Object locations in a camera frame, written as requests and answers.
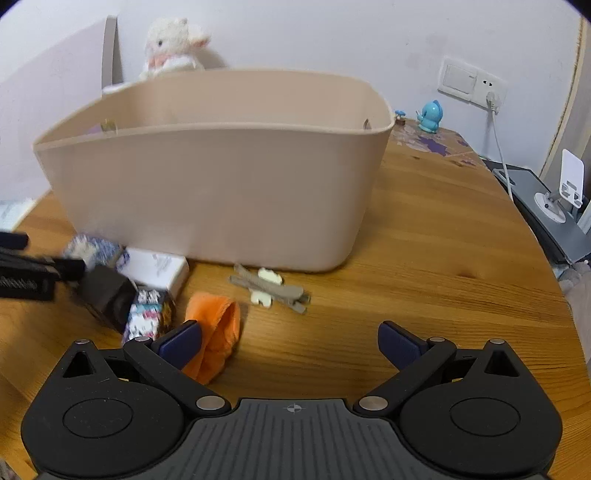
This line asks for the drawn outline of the beige plastic storage bin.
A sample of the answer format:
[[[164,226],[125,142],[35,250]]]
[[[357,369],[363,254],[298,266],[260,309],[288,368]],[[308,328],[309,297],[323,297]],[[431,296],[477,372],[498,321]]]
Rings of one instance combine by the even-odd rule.
[[[109,101],[116,133],[99,127]],[[351,254],[393,126],[388,102],[356,78],[208,70],[101,98],[33,150],[79,232],[320,272]]]

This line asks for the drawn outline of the white small carton box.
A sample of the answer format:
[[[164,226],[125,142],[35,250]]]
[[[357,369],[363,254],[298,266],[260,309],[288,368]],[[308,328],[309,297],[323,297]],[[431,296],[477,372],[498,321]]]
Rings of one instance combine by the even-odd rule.
[[[116,270],[136,284],[166,290],[175,299],[189,275],[185,257],[127,247]]]

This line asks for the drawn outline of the gold foil snack box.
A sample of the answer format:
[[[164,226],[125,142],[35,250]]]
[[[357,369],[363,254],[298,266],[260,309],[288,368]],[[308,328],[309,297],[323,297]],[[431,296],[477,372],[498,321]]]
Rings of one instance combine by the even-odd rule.
[[[108,99],[118,92],[124,91],[129,88],[131,84],[129,82],[122,82],[112,85],[107,85],[102,88],[102,98]],[[106,116],[102,119],[99,124],[100,131],[103,133],[116,133],[117,126],[117,111],[114,103],[109,101]]]

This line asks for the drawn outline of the white wall switch socket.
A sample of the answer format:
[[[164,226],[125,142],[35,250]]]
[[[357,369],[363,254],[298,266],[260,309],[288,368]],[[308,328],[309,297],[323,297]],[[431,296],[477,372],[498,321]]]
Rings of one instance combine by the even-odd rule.
[[[484,109],[498,111],[503,105],[508,84],[500,77],[464,61],[443,59],[438,91]]]

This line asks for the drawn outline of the white phone stand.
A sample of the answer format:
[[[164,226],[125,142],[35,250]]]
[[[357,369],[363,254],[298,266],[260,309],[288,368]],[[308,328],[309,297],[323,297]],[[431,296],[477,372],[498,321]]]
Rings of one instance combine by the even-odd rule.
[[[534,200],[539,210],[552,222],[566,223],[566,214],[560,200],[580,208],[583,198],[585,166],[580,158],[567,149],[562,150],[561,172],[558,189],[551,193],[536,193]]]

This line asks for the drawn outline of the white plush lamb toy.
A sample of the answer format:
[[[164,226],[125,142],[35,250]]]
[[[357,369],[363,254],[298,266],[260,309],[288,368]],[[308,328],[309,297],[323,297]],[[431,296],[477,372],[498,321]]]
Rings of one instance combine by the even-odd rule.
[[[144,48],[142,81],[179,71],[204,70],[198,59],[211,35],[186,18],[158,18],[149,26]]]

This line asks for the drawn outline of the blue cartoon figurine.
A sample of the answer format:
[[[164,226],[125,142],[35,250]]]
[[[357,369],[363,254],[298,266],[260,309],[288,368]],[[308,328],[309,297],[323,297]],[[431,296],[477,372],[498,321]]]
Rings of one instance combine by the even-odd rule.
[[[435,134],[439,130],[440,122],[443,119],[444,112],[438,100],[428,102],[421,111],[417,111],[417,121],[419,128],[425,132]]]

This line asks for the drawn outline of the brown floral table mat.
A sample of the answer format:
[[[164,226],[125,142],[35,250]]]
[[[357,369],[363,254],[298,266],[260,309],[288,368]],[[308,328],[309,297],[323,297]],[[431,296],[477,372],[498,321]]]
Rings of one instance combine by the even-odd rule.
[[[461,134],[446,128],[439,128],[437,133],[428,133],[419,127],[416,120],[408,119],[405,124],[394,125],[391,140],[397,146],[437,155],[458,166],[486,167]]]

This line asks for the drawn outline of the black cube box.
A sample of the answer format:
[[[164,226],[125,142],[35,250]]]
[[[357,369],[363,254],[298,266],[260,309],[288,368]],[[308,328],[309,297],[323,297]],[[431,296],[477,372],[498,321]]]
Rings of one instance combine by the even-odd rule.
[[[120,334],[124,332],[137,293],[130,279],[112,268],[97,265],[85,274],[76,293],[93,316]]]

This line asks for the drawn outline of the hello kitty card box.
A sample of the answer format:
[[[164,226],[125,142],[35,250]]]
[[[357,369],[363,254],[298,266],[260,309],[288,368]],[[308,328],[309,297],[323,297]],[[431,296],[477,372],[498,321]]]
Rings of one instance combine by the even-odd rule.
[[[172,329],[174,316],[174,301],[167,290],[139,287],[129,310],[122,344],[137,337],[156,340]]]

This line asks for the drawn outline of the blue white patterned box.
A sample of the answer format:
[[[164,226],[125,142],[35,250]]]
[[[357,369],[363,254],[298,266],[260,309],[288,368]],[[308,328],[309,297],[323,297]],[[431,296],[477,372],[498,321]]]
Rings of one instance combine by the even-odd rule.
[[[83,260],[86,269],[92,270],[97,265],[112,268],[123,251],[124,247],[119,243],[91,235],[76,234],[63,250],[62,256]]]

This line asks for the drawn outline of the orange fuzzy scrunchie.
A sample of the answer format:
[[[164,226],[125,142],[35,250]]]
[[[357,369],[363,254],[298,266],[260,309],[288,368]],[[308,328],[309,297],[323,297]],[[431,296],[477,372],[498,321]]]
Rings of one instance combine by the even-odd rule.
[[[197,321],[201,329],[201,346],[182,371],[198,383],[207,385],[221,374],[238,344],[242,312],[234,299],[197,292],[187,304],[185,320]]]

